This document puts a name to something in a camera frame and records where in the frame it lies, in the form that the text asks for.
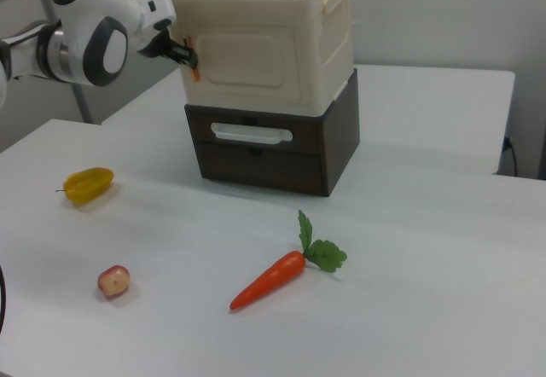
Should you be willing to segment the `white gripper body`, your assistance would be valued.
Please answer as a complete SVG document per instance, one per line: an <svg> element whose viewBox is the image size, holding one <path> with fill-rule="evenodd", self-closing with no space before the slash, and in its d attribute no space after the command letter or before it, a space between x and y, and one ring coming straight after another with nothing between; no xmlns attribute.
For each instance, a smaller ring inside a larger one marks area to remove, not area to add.
<svg viewBox="0 0 546 377"><path fill-rule="evenodd" d="M169 27L176 19L171 0L136 1L141 8L136 52L145 57L161 56L171 46Z"/></svg>

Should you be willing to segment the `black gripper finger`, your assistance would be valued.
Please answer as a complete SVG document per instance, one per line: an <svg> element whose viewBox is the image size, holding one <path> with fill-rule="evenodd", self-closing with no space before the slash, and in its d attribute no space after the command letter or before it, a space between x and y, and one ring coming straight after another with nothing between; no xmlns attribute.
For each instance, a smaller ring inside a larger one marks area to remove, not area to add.
<svg viewBox="0 0 546 377"><path fill-rule="evenodd" d="M166 55L193 55L194 53L195 51L191 47L182 45L171 38L166 41Z"/></svg>
<svg viewBox="0 0 546 377"><path fill-rule="evenodd" d="M192 49L169 49L161 55L191 69L198 67L198 57Z"/></svg>

